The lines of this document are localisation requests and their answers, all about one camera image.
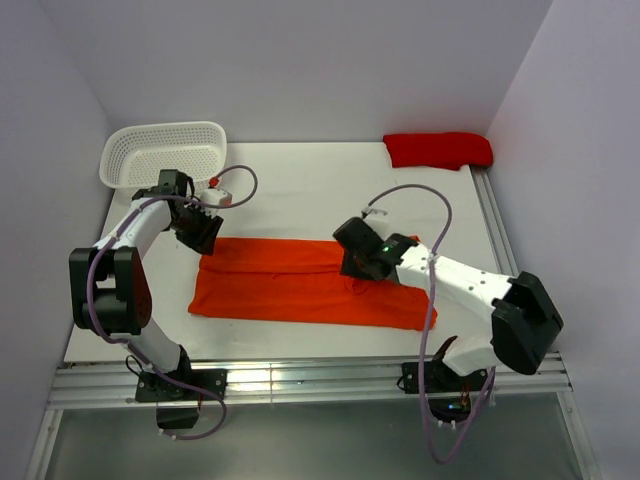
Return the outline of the orange t-shirt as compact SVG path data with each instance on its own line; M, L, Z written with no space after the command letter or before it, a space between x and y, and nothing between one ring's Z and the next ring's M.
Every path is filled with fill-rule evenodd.
M192 315L420 331L425 291L340 273L332 241L228 237L199 262Z

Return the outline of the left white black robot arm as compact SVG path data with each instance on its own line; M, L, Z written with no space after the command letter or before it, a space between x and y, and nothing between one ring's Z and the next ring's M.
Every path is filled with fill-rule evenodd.
M159 234L169 230L196 253L213 254L222 218L206 212L194 192L187 174L161 171L157 185L136 192L126 216L108 236L69 256L75 325L128 350L144 371L160 375L159 388L172 399L191 394L195 375L184 347L152 318L143 257Z

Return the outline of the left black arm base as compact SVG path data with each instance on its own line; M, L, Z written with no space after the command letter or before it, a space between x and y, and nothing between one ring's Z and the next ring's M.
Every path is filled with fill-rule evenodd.
M197 369L187 375L185 383L207 390L224 398L227 385L225 369ZM156 406L156 425L172 432L192 429L200 417L204 400L211 400L200 391L184 388L160 378L151 372L139 374L134 396L138 404Z

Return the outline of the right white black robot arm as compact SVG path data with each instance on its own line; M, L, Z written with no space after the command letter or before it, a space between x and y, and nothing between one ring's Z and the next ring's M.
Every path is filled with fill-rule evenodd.
M443 297L480 320L482 332L455 333L440 349L432 370L443 389L498 365L535 374L564 327L544 285L529 272L513 277L480 270L401 234L382 238L359 217L343 223L333 238L356 270L372 280L421 289L430 300Z

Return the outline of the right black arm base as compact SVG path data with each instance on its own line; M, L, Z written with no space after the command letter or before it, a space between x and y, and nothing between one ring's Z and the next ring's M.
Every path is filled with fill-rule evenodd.
M490 380L489 390L492 391L494 379L489 369L481 369L470 375L460 377L451 371L440 360L424 362L424 392L428 413L423 419L433 425L443 424L454 427L468 422L475 404L483 410L487 404L480 398L474 398L485 383Z

